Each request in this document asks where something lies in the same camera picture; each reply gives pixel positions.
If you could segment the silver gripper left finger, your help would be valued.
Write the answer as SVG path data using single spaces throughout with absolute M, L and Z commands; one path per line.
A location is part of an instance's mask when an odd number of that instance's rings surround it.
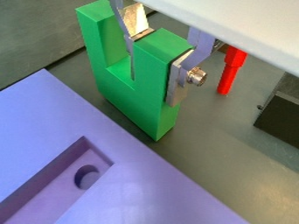
M 131 79 L 136 77 L 133 43 L 155 30 L 149 27 L 145 8 L 135 0 L 108 0 L 124 33 L 125 49 L 131 56 Z

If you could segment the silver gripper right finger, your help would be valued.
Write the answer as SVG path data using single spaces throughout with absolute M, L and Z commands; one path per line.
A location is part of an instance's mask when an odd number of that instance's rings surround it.
M 207 80 L 207 73 L 199 64 L 211 56 L 215 37 L 197 28 L 188 31 L 188 49 L 171 64 L 165 102 L 175 107 L 187 96 L 188 84 L 200 86 Z

